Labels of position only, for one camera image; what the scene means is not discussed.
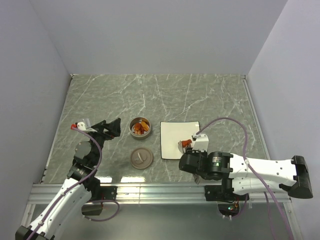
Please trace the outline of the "beige round lid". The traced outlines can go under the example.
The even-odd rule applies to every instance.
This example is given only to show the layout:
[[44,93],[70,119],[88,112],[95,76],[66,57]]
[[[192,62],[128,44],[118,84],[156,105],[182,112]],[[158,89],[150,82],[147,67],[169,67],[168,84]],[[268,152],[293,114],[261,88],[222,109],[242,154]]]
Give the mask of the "beige round lid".
[[153,153],[145,147],[138,147],[132,151],[130,155],[131,165],[138,170],[144,170],[151,166],[153,163]]

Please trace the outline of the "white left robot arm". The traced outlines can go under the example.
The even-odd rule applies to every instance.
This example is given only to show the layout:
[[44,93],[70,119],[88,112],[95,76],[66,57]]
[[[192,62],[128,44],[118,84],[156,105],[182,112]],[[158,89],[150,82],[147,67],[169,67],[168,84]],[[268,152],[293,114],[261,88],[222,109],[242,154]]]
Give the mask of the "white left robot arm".
[[71,129],[88,137],[75,147],[72,166],[61,188],[47,205],[45,210],[32,221],[29,226],[20,226],[15,233],[17,240],[56,240],[67,221],[80,214],[87,220],[82,208],[92,204],[100,209],[104,203],[116,201],[117,187],[103,187],[96,178],[96,173],[102,162],[102,149],[106,141],[121,135],[121,119],[111,122],[105,120],[89,125],[86,120],[72,124]]

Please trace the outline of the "orange chicken drumstick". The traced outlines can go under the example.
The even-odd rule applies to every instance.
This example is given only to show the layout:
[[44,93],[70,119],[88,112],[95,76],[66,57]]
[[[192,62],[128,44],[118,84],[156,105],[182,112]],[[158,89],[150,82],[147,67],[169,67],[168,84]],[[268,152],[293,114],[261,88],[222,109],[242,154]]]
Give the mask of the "orange chicken drumstick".
[[137,122],[134,124],[133,126],[133,132],[136,134],[136,135],[143,135],[145,134],[146,132],[148,132],[150,129],[149,125],[144,122],[144,121],[141,121],[141,122]]

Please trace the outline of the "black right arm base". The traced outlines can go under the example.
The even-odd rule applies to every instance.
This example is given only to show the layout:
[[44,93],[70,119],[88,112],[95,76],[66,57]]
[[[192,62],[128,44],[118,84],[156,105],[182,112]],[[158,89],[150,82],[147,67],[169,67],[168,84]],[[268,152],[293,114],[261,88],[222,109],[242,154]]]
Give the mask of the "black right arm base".
[[250,199],[248,193],[243,195],[234,193],[232,180],[225,180],[217,185],[205,185],[204,196],[207,202],[233,203]]

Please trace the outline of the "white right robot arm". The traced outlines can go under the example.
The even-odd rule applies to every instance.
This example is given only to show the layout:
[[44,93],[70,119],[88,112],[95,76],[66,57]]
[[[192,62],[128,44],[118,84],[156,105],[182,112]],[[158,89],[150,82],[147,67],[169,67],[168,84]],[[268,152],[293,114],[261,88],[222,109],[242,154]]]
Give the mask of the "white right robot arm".
[[243,159],[227,152],[189,150],[178,167],[199,179],[220,182],[204,187],[207,201],[243,201],[247,194],[264,191],[286,192],[296,199],[313,198],[308,166],[300,155],[287,160]]

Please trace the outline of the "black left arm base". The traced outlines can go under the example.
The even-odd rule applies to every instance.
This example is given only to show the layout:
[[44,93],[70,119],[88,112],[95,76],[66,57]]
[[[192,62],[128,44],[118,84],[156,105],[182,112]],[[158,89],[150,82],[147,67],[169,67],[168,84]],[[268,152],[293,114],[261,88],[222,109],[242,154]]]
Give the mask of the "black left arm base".
[[120,205],[116,201],[117,186],[100,186],[94,192],[93,196],[81,207],[82,215],[86,219],[100,216],[105,205],[111,204],[116,206],[114,217],[120,210]]

